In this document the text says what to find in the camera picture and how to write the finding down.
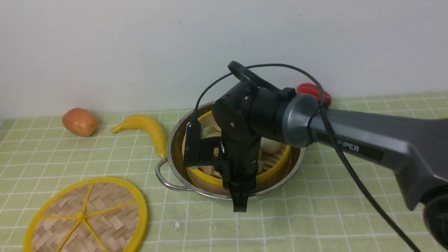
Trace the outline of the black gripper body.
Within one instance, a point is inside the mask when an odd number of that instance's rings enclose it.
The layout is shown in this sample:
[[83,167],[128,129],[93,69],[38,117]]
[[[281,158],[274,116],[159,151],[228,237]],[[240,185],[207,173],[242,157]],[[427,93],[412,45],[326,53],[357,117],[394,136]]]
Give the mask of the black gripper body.
[[214,103],[223,162],[216,169],[225,189],[261,191],[286,175],[291,147],[286,145],[282,120],[295,96],[291,88],[240,82]]

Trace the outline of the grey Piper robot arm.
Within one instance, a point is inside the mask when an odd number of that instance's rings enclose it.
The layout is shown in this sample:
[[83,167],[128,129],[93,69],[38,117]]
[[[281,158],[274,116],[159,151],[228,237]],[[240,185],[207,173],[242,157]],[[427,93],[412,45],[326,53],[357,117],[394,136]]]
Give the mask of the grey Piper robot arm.
[[256,187],[261,137],[302,148],[319,142],[393,171],[405,205],[424,204],[423,219],[447,248],[447,119],[416,119],[328,110],[310,94],[249,88],[240,82],[218,99],[223,186],[235,212],[245,212]]

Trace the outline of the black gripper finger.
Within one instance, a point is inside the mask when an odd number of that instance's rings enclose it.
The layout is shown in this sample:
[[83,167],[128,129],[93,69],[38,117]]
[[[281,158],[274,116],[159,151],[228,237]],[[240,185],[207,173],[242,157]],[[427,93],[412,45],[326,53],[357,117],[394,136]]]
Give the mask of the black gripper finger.
[[234,212],[247,211],[248,198],[255,188],[256,180],[229,182],[229,193],[232,198]]

